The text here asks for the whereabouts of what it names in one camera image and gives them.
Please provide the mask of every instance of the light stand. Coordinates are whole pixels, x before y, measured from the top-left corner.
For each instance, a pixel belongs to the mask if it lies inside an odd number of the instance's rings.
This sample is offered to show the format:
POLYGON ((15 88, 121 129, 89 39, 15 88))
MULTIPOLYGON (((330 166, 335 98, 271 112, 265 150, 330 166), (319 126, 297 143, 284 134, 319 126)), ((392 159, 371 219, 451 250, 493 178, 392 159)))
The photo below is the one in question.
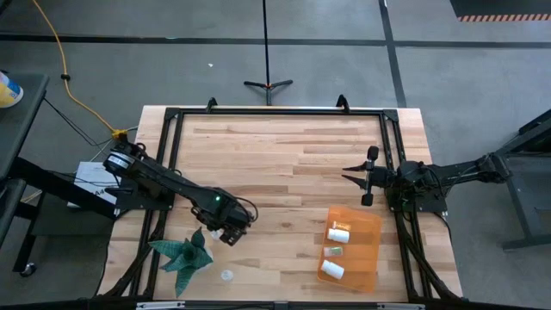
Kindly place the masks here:
POLYGON ((269 56, 268 56, 268 26, 266 25, 266 0, 262 1, 262 11, 263 11, 263 19, 264 19, 264 52, 265 52, 265 58, 266 58, 266 84, 262 83, 256 83, 256 82, 250 82, 250 81, 244 81, 243 84, 249 85, 249 86, 256 86, 264 89, 266 91, 266 105, 271 106, 272 105, 272 90, 274 90, 277 86, 282 85, 290 85, 293 83, 293 80, 286 80, 282 82, 277 82, 271 84, 269 82, 269 56))

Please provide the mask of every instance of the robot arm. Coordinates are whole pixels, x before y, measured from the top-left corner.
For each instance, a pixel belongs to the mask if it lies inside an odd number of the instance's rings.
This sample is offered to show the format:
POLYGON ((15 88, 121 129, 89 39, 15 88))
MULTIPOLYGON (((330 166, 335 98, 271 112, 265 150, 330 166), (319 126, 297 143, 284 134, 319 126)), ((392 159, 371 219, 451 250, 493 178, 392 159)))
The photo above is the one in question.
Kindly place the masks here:
POLYGON ((158 203, 171 193, 181 195, 192 202, 191 213, 209 231, 224 230, 220 240, 229 245, 234 245, 246 234, 246 227, 251 226, 251 222, 258 217, 253 218, 238 198, 225 190, 197 185, 163 167, 147 156, 143 145, 119 143, 111 150, 103 166, 123 181, 132 183, 129 187, 108 189, 110 194, 118 198, 138 195, 146 201, 142 204, 143 208, 147 208, 148 202, 158 203))
POLYGON ((345 171, 367 172, 365 180, 343 175, 366 191, 362 196, 364 206, 373 203, 371 187, 376 186, 385 189, 389 207, 396 210, 417 208, 420 211, 442 211, 445 208, 444 199, 454 185, 471 181, 504 183, 511 175, 504 159, 494 153, 474 161, 446 166, 404 161, 396 171, 375 166, 378 153, 379 148, 371 146, 364 164, 344 168, 345 171))

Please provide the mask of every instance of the small white cap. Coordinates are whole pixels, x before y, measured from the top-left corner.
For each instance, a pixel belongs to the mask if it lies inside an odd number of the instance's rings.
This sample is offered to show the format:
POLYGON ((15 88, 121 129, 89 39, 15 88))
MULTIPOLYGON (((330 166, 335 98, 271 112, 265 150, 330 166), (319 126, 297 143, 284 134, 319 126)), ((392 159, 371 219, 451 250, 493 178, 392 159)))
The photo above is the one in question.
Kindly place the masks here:
POLYGON ((327 233, 327 238, 333 241, 348 243, 350 238, 350 233, 340 229, 329 228, 329 233, 327 233))
POLYGON ((332 263, 328 260, 324 260, 324 262, 321 264, 321 269, 329 276, 332 276, 338 280, 343 278, 344 274, 344 268, 337 265, 336 263, 332 263))
POLYGON ((211 237, 213 237, 214 240, 220 240, 220 236, 224 233, 222 229, 219 229, 217 231, 210 232, 211 237))
POLYGON ((220 277, 222 278, 222 280, 230 282, 233 279, 233 272, 231 270, 224 270, 222 271, 220 277))

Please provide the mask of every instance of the wooden tabletop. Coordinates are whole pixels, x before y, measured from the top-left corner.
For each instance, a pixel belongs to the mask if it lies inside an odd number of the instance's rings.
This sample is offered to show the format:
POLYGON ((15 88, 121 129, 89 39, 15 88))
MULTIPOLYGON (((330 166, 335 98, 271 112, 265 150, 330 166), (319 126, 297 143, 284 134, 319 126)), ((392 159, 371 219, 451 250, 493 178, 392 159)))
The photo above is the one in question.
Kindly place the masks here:
MULTIPOLYGON (((150 156, 156 155, 165 108, 145 106, 141 116, 136 142, 144 143, 150 156)), ((430 163, 420 110, 399 109, 399 121, 407 158, 430 163)), ((164 165, 168 164, 173 127, 164 165)), ((396 226, 382 190, 374 188, 374 205, 363 207, 362 191, 341 177, 343 167, 365 160, 369 146, 382 149, 379 121, 372 116, 186 115, 176 168, 195 183, 219 186, 252 200, 260 217, 234 247, 213 241, 205 233, 214 264, 193 276, 180 299, 406 301, 396 226), (374 293, 319 282, 316 277, 327 208, 332 205, 364 210, 383 219, 374 293), (221 279, 223 270, 233 272, 230 282, 221 279)), ((386 164, 384 156, 377 164, 386 164)), ((187 200, 176 198, 165 239, 184 240, 201 225, 189 207, 187 200)), ((143 217, 143 211, 132 211, 115 223, 99 293, 113 287, 133 261, 143 217)), ((419 214, 419 224, 427 260, 449 288, 461 295, 446 226, 434 214, 419 214)), ((161 258, 161 264, 167 261, 161 258)), ((144 266, 142 283, 149 261, 144 266)), ((420 292, 418 268, 414 263, 412 267, 420 292)), ((175 299, 175 281, 175 272, 160 270, 155 299, 175 299)))

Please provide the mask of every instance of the plant leaf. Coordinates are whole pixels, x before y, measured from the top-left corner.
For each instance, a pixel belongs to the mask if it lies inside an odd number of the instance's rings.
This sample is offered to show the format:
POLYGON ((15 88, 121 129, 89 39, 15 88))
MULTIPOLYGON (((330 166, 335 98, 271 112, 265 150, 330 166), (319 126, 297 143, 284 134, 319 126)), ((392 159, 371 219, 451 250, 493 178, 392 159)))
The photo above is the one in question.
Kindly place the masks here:
POLYGON ((177 259, 172 262, 172 264, 166 266, 164 269, 166 272, 176 271, 176 270, 182 270, 184 268, 187 268, 189 266, 193 266, 191 262, 188 262, 185 260, 183 255, 180 255, 177 259))
POLYGON ((184 289, 188 287, 189 280, 191 280, 191 276, 196 271, 193 267, 187 267, 182 270, 178 271, 178 275, 176 276, 176 297, 179 297, 184 289))
POLYGON ((212 262, 213 262, 213 259, 203 249, 199 249, 197 251, 197 255, 195 256, 195 260, 192 262, 192 264, 194 267, 199 269, 207 266, 212 262))
POLYGON ((166 269, 167 269, 170 265, 172 265, 172 264, 174 263, 174 261, 176 261, 177 258, 178 258, 178 257, 176 257, 176 258, 174 258, 174 259, 171 259, 168 263, 166 263, 166 264, 162 265, 161 267, 159 267, 159 269, 165 270, 165 271, 166 271, 166 269))
POLYGON ((205 247, 205 237, 203 237, 203 233, 202 233, 201 229, 202 229, 202 226, 199 227, 199 229, 197 229, 197 231, 195 231, 193 233, 193 235, 191 236, 191 244, 195 245, 197 247, 200 247, 200 248, 204 248, 205 247))
POLYGON ((182 246, 183 258, 188 262, 193 262, 197 256, 197 248, 186 239, 182 246))
POLYGON ((183 243, 180 241, 159 240, 152 241, 149 245, 155 251, 166 255, 170 259, 176 259, 178 255, 183 253, 183 243))

